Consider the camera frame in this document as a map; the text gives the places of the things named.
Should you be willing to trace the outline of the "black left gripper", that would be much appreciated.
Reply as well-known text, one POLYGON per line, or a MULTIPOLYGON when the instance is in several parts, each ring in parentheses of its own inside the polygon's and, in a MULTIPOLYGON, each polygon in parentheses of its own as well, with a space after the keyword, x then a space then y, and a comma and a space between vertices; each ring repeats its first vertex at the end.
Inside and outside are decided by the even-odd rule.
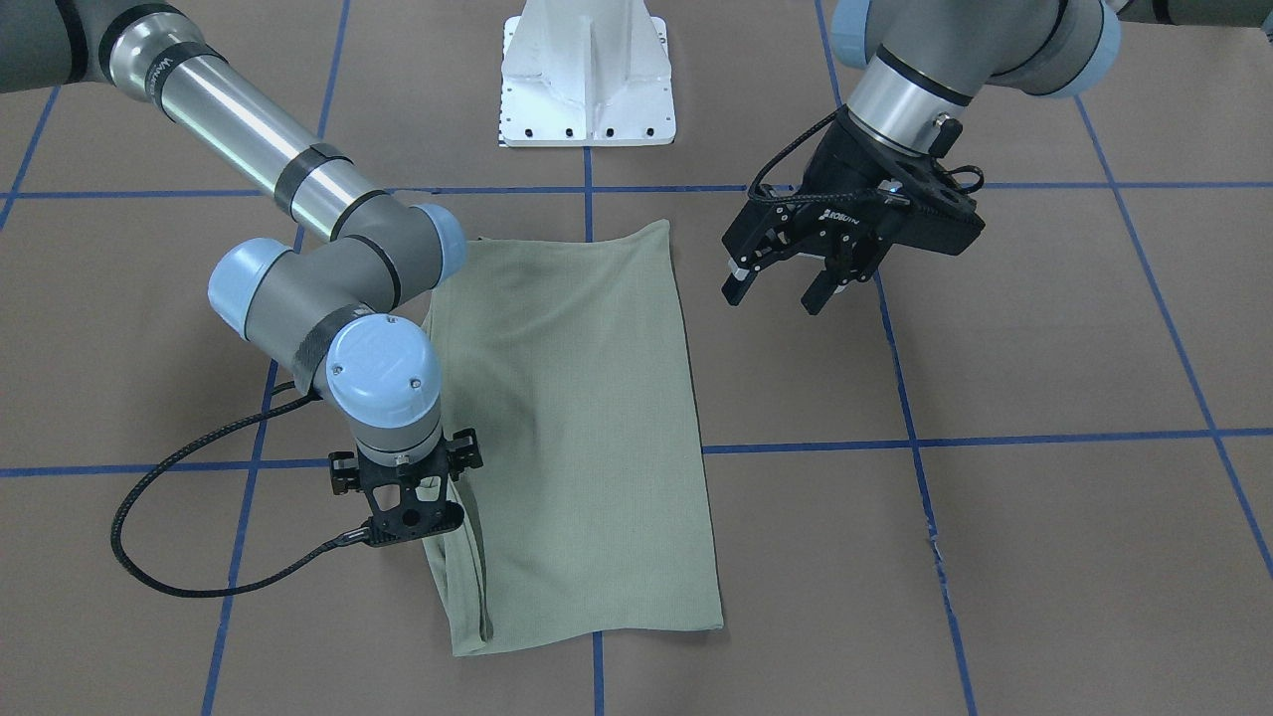
POLYGON ((822 313, 850 282, 875 276, 896 246, 878 236, 885 200, 900 187, 878 166, 883 148, 855 125, 847 104, 840 104, 761 167, 722 240, 729 276, 721 290, 728 304, 742 302, 760 271, 796 257, 824 262, 801 296, 807 313, 822 313), (768 183, 768 175, 813 138, 819 147, 799 186, 782 192, 768 183))

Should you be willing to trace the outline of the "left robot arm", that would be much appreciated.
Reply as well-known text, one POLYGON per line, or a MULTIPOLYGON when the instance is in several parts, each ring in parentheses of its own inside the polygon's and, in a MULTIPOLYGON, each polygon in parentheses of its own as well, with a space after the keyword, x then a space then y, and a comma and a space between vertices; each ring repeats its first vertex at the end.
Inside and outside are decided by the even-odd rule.
POLYGON ((802 294, 807 313, 850 282, 869 282, 890 248, 953 257, 984 231, 975 182, 941 161, 961 113, 985 87, 1067 98, 1101 82, 1124 22, 1270 28, 1268 1, 841 1, 830 46, 862 76, 845 103, 797 138, 819 147, 796 191, 759 173, 723 236, 738 304, 759 273, 794 257, 822 271, 802 294))

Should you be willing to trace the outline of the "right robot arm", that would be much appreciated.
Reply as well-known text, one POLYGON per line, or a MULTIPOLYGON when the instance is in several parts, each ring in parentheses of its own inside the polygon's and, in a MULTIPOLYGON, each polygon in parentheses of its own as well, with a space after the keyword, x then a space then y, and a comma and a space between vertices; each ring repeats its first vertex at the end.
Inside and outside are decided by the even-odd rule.
MULTIPOLYGON (((446 1, 183 1, 232 68, 391 187, 454 131, 446 1)), ((143 471, 255 412, 269 361, 215 316, 214 262, 297 227, 201 141, 109 87, 3 96, 3 480, 143 471)))

